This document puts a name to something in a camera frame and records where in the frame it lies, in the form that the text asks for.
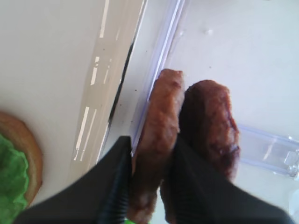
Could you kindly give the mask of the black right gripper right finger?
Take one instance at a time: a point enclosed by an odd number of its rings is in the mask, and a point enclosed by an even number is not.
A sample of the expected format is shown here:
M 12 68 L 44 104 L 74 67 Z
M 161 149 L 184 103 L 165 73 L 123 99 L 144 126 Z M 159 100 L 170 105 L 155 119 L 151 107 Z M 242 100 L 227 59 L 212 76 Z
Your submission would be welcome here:
M 229 182 L 177 138 L 170 170 L 171 198 L 178 224 L 292 224 L 282 209 Z

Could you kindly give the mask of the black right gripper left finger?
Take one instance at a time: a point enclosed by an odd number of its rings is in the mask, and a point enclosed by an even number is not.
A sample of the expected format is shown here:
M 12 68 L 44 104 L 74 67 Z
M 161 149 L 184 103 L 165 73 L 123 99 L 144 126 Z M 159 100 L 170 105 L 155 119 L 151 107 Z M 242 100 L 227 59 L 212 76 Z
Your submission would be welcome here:
M 90 171 L 53 197 L 30 207 L 16 224 L 123 224 L 131 178 L 131 138 L 121 136 Z

